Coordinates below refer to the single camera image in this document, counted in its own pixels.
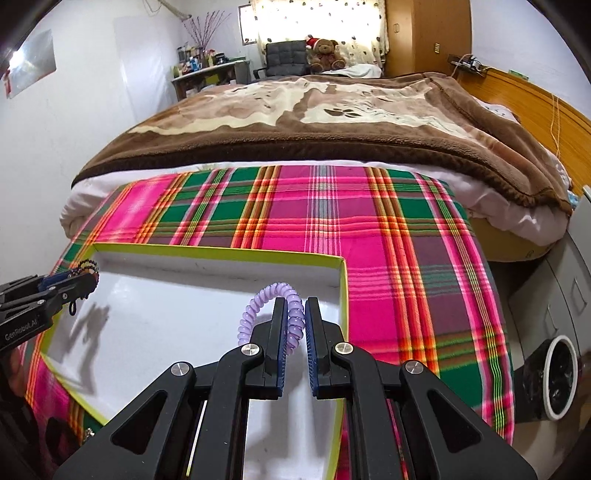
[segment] metal screw cap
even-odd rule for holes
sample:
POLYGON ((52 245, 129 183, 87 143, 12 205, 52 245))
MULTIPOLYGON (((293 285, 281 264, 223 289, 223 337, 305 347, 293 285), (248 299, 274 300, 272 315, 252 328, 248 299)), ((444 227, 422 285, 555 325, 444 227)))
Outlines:
POLYGON ((418 375, 424 369, 423 364, 421 362, 417 362, 416 360, 410 360, 406 363, 405 367, 407 372, 413 375, 418 375))
POLYGON ((335 345, 335 350, 341 355, 349 355, 353 351, 353 345, 347 342, 337 343, 335 345))
POLYGON ((261 348, 255 343, 247 343, 246 345, 242 345, 240 350, 246 356, 253 356, 256 355, 261 348))
POLYGON ((189 371, 189 365, 185 362, 179 362, 170 367, 170 371, 175 377, 182 377, 189 371))

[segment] trash bin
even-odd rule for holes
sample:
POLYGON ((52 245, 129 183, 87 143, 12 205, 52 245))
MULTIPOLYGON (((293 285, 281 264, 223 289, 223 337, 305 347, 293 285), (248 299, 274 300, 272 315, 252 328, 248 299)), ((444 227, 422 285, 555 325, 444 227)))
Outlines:
POLYGON ((577 354, 566 335, 548 339, 515 371, 515 421, 560 420, 573 403, 577 354))

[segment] blue gripper pad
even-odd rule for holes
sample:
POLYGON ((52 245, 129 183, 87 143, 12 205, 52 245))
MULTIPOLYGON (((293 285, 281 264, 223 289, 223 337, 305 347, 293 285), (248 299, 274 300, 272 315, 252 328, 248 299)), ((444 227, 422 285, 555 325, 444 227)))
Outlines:
POLYGON ((285 362, 287 359, 287 302, 283 304, 283 316, 281 319, 281 338, 279 339, 279 350, 277 351, 277 387, 280 396, 283 395, 283 386, 285 385, 285 362))
POLYGON ((62 273, 56 273, 55 275, 48 275, 46 276, 41 282, 39 283, 39 291, 45 291, 53 284, 61 282, 68 278, 68 275, 72 273, 72 270, 67 270, 62 273))
POLYGON ((314 343, 314 329, 309 309, 309 300, 306 301, 304 316, 306 317, 306 346, 308 348, 308 374, 310 376, 310 388, 312 395, 318 395, 318 357, 316 356, 316 344, 314 343))

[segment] plaid blanket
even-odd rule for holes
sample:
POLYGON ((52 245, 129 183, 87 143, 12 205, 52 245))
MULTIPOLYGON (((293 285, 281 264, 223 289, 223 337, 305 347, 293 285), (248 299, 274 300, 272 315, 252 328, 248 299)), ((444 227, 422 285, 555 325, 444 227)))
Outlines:
MULTIPOLYGON (((267 166, 171 174, 113 192, 56 271, 92 242, 258 248, 345 258, 349 340, 376 359, 424 362, 511 442, 511 365, 498 295, 445 185, 369 167, 267 166)), ((32 350, 27 400, 82 437, 99 426, 32 350)))

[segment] window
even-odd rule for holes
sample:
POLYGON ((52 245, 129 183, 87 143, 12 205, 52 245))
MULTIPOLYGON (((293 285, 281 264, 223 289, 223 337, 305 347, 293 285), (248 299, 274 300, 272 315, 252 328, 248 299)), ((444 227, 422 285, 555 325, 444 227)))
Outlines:
POLYGON ((242 45, 256 43, 258 32, 256 30, 255 13, 252 5, 242 5, 238 7, 238 17, 240 19, 240 35, 242 36, 242 45))

